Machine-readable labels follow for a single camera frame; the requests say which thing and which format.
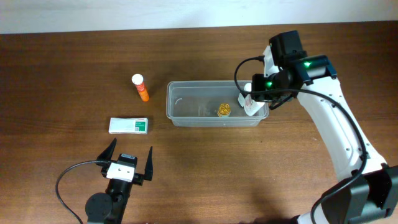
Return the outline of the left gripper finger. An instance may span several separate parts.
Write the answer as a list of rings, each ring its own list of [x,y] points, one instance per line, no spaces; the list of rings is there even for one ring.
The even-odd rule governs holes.
[[[108,166],[110,165],[110,163],[112,163],[111,158],[113,156],[116,144],[117,144],[117,139],[114,138],[111,141],[110,145],[96,158],[97,166]]]
[[[148,156],[147,156],[146,166],[144,169],[144,180],[147,180],[147,181],[151,181],[153,178],[154,168],[153,168],[153,161],[152,161],[152,153],[153,153],[153,147],[151,146]]]

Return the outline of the white spray bottle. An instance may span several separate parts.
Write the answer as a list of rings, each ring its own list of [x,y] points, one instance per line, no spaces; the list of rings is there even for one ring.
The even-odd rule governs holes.
[[[253,116],[257,113],[263,106],[264,102],[257,102],[251,98],[251,95],[247,95],[244,99],[244,110],[248,116]]]

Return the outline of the white green medicine box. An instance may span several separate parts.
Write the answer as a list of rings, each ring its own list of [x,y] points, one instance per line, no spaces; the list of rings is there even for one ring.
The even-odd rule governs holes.
[[[108,132],[110,134],[147,134],[147,118],[111,118]]]

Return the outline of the small gold lid jar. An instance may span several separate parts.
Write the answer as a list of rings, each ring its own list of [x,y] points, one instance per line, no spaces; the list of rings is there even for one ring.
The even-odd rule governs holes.
[[[219,117],[228,117],[231,114],[231,107],[227,103],[222,103],[218,107],[217,115]]]

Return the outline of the dark brown syrup bottle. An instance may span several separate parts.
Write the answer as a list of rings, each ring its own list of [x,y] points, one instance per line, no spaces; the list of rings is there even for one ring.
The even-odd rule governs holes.
[[[251,83],[246,83],[244,86],[244,91],[250,92],[251,91]],[[240,107],[244,108],[245,105],[245,99],[247,97],[247,93],[240,93],[238,96],[238,103]]]

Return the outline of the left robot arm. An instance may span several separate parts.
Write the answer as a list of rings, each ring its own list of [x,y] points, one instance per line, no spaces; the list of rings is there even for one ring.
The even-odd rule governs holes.
[[[96,165],[101,167],[101,174],[109,180],[104,192],[93,194],[85,205],[88,223],[121,223],[130,198],[133,185],[142,185],[153,178],[153,148],[149,149],[144,173],[136,172],[137,157],[120,154],[113,160],[117,139],[97,157]]]

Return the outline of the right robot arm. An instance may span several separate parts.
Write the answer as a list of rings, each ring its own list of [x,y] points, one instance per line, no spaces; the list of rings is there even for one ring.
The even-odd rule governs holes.
[[[397,206],[397,167],[369,143],[355,120],[328,57],[304,52],[257,56],[271,70],[255,74],[248,94],[271,109],[298,99],[320,133],[338,179],[292,223],[369,223],[392,215]]]

